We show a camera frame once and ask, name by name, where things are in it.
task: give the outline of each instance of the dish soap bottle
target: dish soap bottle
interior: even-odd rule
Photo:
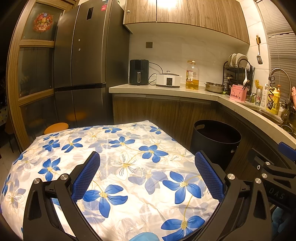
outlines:
[[[272,91],[272,93],[274,94],[273,96],[271,96],[272,100],[274,101],[273,107],[271,110],[266,107],[266,110],[269,111],[270,113],[276,115],[279,110],[279,98],[280,98],[281,94],[275,87],[274,87],[274,91]]]
[[[198,90],[200,70],[196,66],[195,60],[187,61],[186,68],[186,89]]]
[[[265,84],[265,88],[263,90],[263,94],[262,94],[262,98],[261,98],[261,102],[260,102],[260,107],[262,109],[266,108],[266,104],[267,104],[267,99],[268,99],[268,84]]]

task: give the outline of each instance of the sink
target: sink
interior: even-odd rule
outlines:
[[[270,121],[272,121],[273,123],[275,123],[278,126],[281,126],[283,124],[283,121],[281,119],[274,117],[268,111],[264,111],[264,110],[254,110],[254,111],[257,112],[258,114],[264,116],[265,118],[269,119]]]
[[[277,115],[271,114],[270,112],[261,109],[259,106],[253,106],[253,105],[248,105],[248,104],[243,104],[245,107],[257,112],[258,114],[264,116],[265,118],[269,119],[273,123],[275,123],[278,126],[281,126],[283,124],[283,121],[280,117]]]

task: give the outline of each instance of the refrigerator door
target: refrigerator door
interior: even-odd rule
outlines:
[[[66,12],[59,21],[54,46],[54,88],[71,86],[71,53],[79,6]]]
[[[56,91],[54,93],[59,122],[69,124],[69,128],[76,128],[76,117],[73,104],[72,91]]]
[[[106,55],[102,53],[106,48],[103,46],[106,42],[103,41],[103,33],[107,31],[104,29],[107,12],[105,3],[87,1],[80,5],[73,38],[72,85],[105,82],[102,77],[106,59]]]
[[[106,89],[73,90],[78,127],[107,124]]]

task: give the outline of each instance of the rice cooker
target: rice cooker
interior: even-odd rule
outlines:
[[[156,86],[180,88],[180,75],[167,71],[163,74],[156,75]]]

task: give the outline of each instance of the yellow bottle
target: yellow bottle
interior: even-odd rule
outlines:
[[[274,94],[273,96],[271,96],[272,100],[274,101],[273,107],[271,110],[266,107],[266,110],[272,114],[277,115],[277,112],[279,111],[279,98],[281,96],[281,93],[275,87],[274,87],[274,91],[272,91],[272,93]]]
[[[187,61],[186,89],[198,90],[200,70],[194,60]]]

